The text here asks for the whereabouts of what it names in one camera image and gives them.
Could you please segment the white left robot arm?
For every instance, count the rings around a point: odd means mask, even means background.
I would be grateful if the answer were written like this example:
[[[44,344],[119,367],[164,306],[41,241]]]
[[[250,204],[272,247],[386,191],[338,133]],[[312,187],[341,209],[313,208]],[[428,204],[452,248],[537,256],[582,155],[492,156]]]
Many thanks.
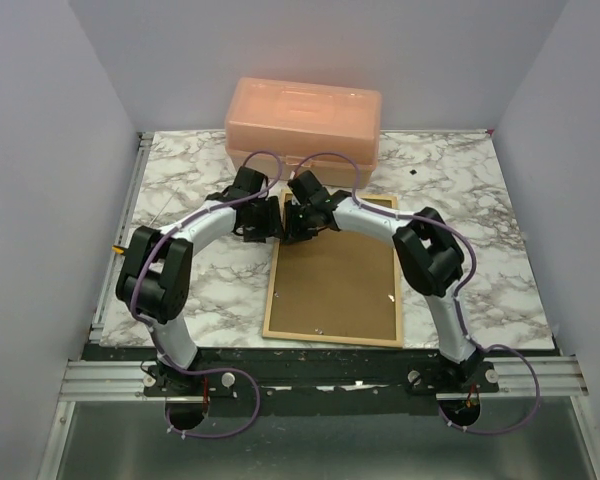
[[[278,198],[268,194],[270,188],[265,174],[241,167],[231,185],[208,195],[185,219],[160,230],[138,227],[123,252],[116,298],[147,327],[159,360],[170,366],[167,382],[181,395],[194,393],[202,380],[194,364],[198,347],[183,316],[193,257],[229,234],[245,243],[280,239]]]

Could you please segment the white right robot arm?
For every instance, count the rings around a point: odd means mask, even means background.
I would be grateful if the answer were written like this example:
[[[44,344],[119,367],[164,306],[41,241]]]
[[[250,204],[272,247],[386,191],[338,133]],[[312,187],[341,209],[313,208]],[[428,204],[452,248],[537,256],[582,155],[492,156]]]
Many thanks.
[[[442,384],[460,392],[474,383],[477,373],[469,359],[478,347],[468,331],[461,296],[465,256],[458,233],[436,210],[408,213],[339,190],[318,202],[290,197],[283,201],[282,218],[288,244],[331,230],[362,234],[393,247],[403,277],[431,312],[439,352],[447,360],[439,370]]]

